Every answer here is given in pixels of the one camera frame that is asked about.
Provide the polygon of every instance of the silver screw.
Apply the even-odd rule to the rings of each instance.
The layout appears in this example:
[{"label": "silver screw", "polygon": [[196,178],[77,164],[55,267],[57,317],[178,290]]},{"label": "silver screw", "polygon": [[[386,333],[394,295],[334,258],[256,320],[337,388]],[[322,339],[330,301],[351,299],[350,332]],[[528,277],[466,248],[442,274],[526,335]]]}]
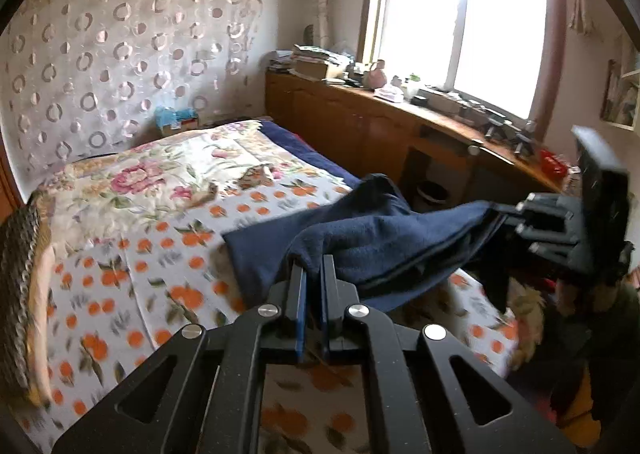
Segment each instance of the silver screw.
[{"label": "silver screw", "polygon": [[353,304],[352,306],[349,306],[348,312],[352,317],[362,318],[369,314],[369,308],[364,304]]},{"label": "silver screw", "polygon": [[447,330],[440,324],[429,324],[422,330],[424,336],[431,340],[442,340],[447,336]]},{"label": "silver screw", "polygon": [[258,314],[261,317],[274,317],[280,310],[275,304],[263,304],[258,308]]},{"label": "silver screw", "polygon": [[197,324],[189,324],[182,328],[182,336],[186,339],[196,339],[202,335],[202,328]]}]

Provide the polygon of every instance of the stack of books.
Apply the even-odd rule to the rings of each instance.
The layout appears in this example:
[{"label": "stack of books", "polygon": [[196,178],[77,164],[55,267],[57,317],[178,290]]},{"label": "stack of books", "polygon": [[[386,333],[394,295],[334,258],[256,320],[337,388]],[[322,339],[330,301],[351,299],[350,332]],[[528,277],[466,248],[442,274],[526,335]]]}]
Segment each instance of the stack of books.
[{"label": "stack of books", "polygon": [[344,55],[317,46],[297,44],[293,47],[291,59],[293,68],[289,73],[311,81],[341,78],[350,62],[349,57]]},{"label": "stack of books", "polygon": [[269,60],[269,71],[274,73],[288,73],[293,66],[291,61],[291,50],[277,49],[271,52]]}]

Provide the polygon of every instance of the dark blue cloth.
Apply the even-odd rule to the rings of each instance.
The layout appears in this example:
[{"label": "dark blue cloth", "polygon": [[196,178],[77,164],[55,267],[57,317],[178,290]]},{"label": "dark blue cloth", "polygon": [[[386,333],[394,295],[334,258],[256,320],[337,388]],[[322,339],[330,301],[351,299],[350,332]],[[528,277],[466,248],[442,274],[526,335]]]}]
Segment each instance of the dark blue cloth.
[{"label": "dark blue cloth", "polygon": [[307,162],[309,165],[324,169],[329,174],[333,174],[338,178],[343,178],[344,182],[351,188],[354,188],[360,180],[356,178],[350,172],[347,172],[339,165],[336,165],[333,161],[325,158],[322,154],[318,153],[306,144],[298,136],[289,132],[287,129],[280,127],[273,122],[260,121],[262,127],[260,132],[269,138],[274,144],[279,145],[282,148],[288,150],[291,154],[300,158],[300,160]]},{"label": "dark blue cloth", "polygon": [[223,236],[247,306],[264,301],[295,260],[313,290],[322,255],[360,299],[383,311],[424,293],[464,265],[502,223],[488,202],[418,214],[391,181],[365,178],[331,205],[297,212]]}]

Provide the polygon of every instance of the window frame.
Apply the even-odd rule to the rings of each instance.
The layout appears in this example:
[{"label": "window frame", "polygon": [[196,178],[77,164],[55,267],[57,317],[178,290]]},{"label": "window frame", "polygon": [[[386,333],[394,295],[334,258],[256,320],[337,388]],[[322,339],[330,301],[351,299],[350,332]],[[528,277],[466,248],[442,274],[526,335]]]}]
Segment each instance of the window frame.
[{"label": "window frame", "polygon": [[[509,111],[474,97],[465,92],[454,89],[460,52],[462,50],[462,36],[466,19],[467,0],[460,0],[458,16],[454,29],[454,47],[451,51],[447,81],[445,88],[460,94],[463,98],[470,98],[482,102],[488,108],[504,114],[516,125],[522,126],[524,120]],[[356,59],[359,62],[370,63],[377,59],[380,51],[382,27],[385,18],[386,0],[364,0],[362,18],[360,22],[360,36]],[[534,137],[542,141],[546,134],[558,94],[558,87],[564,60],[564,44],[566,37],[566,0],[546,0],[545,37],[540,59],[540,71],[534,92],[529,117],[536,121]]]}]

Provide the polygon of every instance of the trash can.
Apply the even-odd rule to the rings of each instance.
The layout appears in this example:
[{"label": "trash can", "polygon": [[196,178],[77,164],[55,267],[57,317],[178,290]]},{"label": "trash can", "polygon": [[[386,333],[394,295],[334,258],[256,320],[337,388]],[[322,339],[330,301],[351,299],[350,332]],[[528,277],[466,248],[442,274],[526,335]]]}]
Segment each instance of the trash can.
[{"label": "trash can", "polygon": [[449,191],[442,185],[425,180],[421,182],[414,198],[414,210],[416,212],[430,212],[444,208],[449,200]]}]

